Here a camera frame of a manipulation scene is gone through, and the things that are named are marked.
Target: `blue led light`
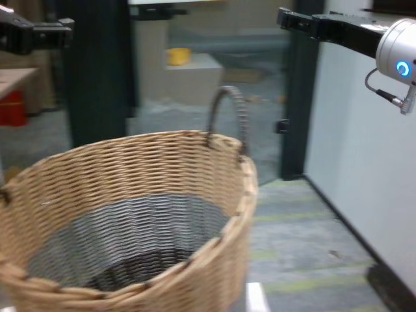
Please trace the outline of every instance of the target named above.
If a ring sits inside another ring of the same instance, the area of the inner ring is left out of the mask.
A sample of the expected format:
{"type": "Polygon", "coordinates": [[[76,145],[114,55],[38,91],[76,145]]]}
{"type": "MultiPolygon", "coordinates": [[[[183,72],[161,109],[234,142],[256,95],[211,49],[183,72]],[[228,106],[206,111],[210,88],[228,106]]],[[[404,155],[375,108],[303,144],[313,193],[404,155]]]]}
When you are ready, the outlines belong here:
{"type": "Polygon", "coordinates": [[[404,62],[403,60],[397,62],[396,68],[399,74],[401,76],[406,77],[410,74],[410,66],[407,62],[404,62]]]}

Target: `white block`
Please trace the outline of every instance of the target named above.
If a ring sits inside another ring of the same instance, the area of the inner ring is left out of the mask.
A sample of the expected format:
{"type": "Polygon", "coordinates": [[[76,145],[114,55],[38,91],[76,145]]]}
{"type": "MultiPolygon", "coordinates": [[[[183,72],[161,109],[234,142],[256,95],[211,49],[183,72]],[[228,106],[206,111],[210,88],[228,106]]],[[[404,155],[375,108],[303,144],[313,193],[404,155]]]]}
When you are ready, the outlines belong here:
{"type": "Polygon", "coordinates": [[[247,312],[270,312],[260,283],[247,284],[247,312]]]}
{"type": "Polygon", "coordinates": [[[192,54],[188,64],[167,67],[166,96],[187,105],[210,105],[223,72],[209,54],[192,54]]]}

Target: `black pillar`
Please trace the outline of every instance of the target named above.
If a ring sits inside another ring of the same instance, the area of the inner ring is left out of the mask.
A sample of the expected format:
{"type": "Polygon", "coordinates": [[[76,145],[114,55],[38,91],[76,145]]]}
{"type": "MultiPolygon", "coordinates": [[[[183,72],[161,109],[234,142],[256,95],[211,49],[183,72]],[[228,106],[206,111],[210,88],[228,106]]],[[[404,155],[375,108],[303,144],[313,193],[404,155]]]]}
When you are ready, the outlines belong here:
{"type": "MultiPolygon", "coordinates": [[[[312,15],[324,12],[325,0],[296,0],[294,11],[312,15]]],[[[285,119],[290,120],[290,133],[284,135],[281,170],[282,179],[303,176],[311,117],[319,42],[304,34],[291,33],[289,85],[285,119]]]]}
{"type": "Polygon", "coordinates": [[[62,53],[73,145],[125,136],[135,106],[127,0],[56,0],[56,10],[75,20],[73,43],[62,53]]]}

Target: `cable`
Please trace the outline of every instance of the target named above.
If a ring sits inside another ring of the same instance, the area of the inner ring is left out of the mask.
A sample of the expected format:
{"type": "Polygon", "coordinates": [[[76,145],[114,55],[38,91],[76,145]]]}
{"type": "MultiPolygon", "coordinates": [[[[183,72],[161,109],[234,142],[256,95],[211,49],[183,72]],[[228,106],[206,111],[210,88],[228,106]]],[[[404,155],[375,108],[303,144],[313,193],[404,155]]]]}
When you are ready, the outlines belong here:
{"type": "Polygon", "coordinates": [[[370,84],[369,84],[369,79],[370,79],[370,77],[375,73],[375,72],[377,72],[378,71],[378,69],[377,68],[375,68],[375,69],[373,69],[372,71],[370,71],[368,74],[367,74],[367,76],[366,76],[366,78],[365,78],[365,86],[367,87],[367,89],[369,89],[369,90],[371,90],[371,91],[373,91],[374,93],[377,93],[377,90],[375,89],[375,88],[373,88],[370,84]]]}
{"type": "Polygon", "coordinates": [[[375,68],[367,74],[367,76],[365,78],[365,86],[367,87],[367,89],[369,89],[370,91],[373,91],[375,94],[377,94],[377,95],[381,96],[382,98],[388,100],[390,103],[393,103],[396,106],[399,106],[400,105],[400,103],[399,103],[400,99],[398,99],[395,95],[393,95],[389,92],[380,90],[380,89],[377,90],[369,84],[370,77],[377,71],[378,71],[378,69],[375,68]]]}

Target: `door frame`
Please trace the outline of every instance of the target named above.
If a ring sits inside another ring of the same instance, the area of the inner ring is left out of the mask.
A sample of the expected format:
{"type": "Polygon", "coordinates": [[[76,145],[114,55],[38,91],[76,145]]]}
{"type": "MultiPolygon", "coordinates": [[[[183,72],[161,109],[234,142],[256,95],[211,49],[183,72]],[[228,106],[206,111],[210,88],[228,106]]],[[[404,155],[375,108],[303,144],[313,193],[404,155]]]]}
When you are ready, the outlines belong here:
{"type": "MultiPolygon", "coordinates": [[[[293,10],[307,15],[322,14],[325,4],[326,0],[295,0],[293,10]]],[[[283,135],[280,160],[283,180],[298,179],[304,174],[318,59],[319,42],[292,32],[285,109],[290,131],[283,135]]]]}

